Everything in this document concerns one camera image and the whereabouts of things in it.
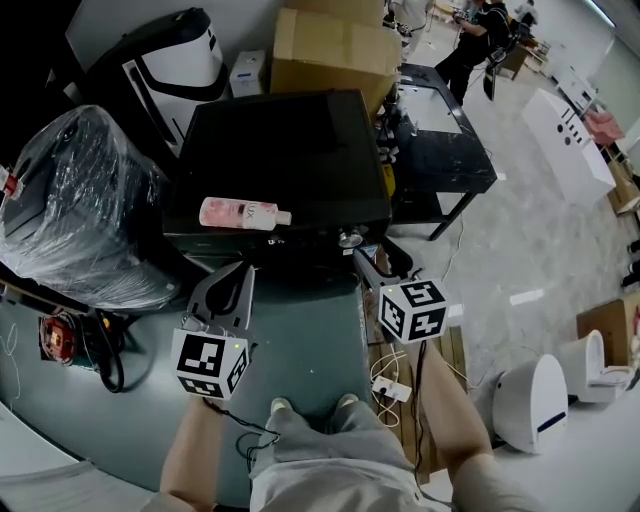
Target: concrete floor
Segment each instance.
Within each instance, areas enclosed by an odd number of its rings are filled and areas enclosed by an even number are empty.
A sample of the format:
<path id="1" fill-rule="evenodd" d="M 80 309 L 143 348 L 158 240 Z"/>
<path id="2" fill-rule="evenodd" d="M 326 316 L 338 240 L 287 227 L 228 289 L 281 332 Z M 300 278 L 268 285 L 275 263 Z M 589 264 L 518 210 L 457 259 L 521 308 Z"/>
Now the concrete floor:
<path id="1" fill-rule="evenodd" d="M 436 65 L 455 38 L 452 25 L 434 20 L 409 62 Z M 481 73 L 474 72 L 471 82 Z M 467 92 L 464 111 L 493 153 L 501 180 L 435 242 L 425 240 L 431 226 L 399 226 L 391 234 L 418 250 L 431 274 L 442 277 L 464 222 L 445 283 L 452 303 L 464 309 L 452 321 L 462 326 L 469 381 L 485 377 L 472 394 L 488 417 L 492 377 L 536 357 L 521 345 L 551 352 L 576 338 L 576 313 L 620 295 L 631 261 L 626 246 L 638 230 L 632 218 L 616 218 L 606 197 L 591 210 L 564 201 L 521 115 L 537 88 L 554 91 L 547 78 L 528 68 L 515 81 L 498 77 L 494 102 L 481 82 Z M 529 291 L 535 300 L 511 305 L 512 296 Z"/>

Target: wooden pallet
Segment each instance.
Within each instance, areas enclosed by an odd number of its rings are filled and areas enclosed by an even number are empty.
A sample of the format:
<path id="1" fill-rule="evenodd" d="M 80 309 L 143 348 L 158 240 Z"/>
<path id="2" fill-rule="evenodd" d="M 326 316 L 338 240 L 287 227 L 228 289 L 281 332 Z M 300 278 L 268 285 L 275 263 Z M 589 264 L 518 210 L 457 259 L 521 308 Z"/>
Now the wooden pallet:
<path id="1" fill-rule="evenodd" d="M 464 347 L 462 344 L 462 333 L 459 327 L 452 327 L 447 329 L 442 338 L 429 341 L 433 344 L 433 347 L 437 348 L 445 361 L 458 370 L 463 375 L 466 375 Z M 395 346 L 396 351 L 402 350 L 402 345 L 397 343 Z M 369 346 L 369 365 L 375 363 L 382 356 L 391 354 L 391 346 L 387 343 L 379 343 Z M 377 373 L 388 362 L 392 361 L 392 357 L 386 358 L 382 364 L 378 364 L 374 373 Z M 407 357 L 403 357 L 398 360 L 398 382 L 406 386 L 414 388 L 414 375 L 409 364 Z M 389 367 L 382 373 L 382 375 L 388 379 L 395 380 L 394 372 L 396 371 L 395 364 L 389 365 Z M 466 390 L 466 381 L 455 374 L 460 385 Z M 396 435 L 402 447 L 404 453 L 412 464 L 415 465 L 416 458 L 418 456 L 417 444 L 420 439 L 421 427 L 424 429 L 422 434 L 422 442 L 420 446 L 420 453 L 422 455 L 422 462 L 418 467 L 418 480 L 421 484 L 429 481 L 429 475 L 435 471 L 439 471 L 444 468 L 442 461 L 438 457 L 437 450 L 434 445 L 433 437 L 429 432 L 429 425 L 422 410 L 422 406 L 418 407 L 418 415 L 420 422 L 418 423 L 414 419 L 413 407 L 414 407 L 415 393 L 411 393 L 411 398 L 407 403 L 398 402 L 391 410 L 395 412 L 400 418 L 399 425 L 391 427 L 390 430 Z M 389 407 L 392 400 L 387 397 L 379 397 L 381 403 L 385 407 Z M 383 410 L 375 401 L 373 402 L 374 411 L 379 413 Z M 394 418 L 391 414 L 384 412 L 380 415 L 380 419 L 387 425 L 394 423 Z"/>

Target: gray shorts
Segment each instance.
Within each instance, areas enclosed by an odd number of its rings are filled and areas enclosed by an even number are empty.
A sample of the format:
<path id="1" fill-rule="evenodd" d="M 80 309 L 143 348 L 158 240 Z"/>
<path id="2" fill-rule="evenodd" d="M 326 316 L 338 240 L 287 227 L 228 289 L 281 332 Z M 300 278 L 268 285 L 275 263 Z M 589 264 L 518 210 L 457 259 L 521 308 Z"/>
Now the gray shorts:
<path id="1" fill-rule="evenodd" d="M 336 458 L 369 460 L 413 471 L 398 438 L 364 402 L 337 409 L 325 426 L 326 433 L 313 430 L 307 420 L 290 409 L 278 409 L 266 428 L 279 432 L 280 439 L 257 452 L 251 478 L 281 462 Z M 263 434 L 260 445 L 268 444 L 273 437 Z"/>

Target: plastic wrap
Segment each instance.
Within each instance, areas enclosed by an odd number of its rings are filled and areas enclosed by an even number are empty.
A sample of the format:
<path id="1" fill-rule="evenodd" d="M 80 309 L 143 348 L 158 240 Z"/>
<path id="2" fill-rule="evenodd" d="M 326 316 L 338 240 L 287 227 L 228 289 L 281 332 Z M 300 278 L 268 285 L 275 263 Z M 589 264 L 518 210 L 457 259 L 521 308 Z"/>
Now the plastic wrap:
<path id="1" fill-rule="evenodd" d="M 15 274 L 108 310 L 160 308 L 179 281 L 152 263 L 161 237 L 155 164 L 111 116 L 82 106 L 23 148 L 24 191 L 0 207 L 0 260 Z"/>

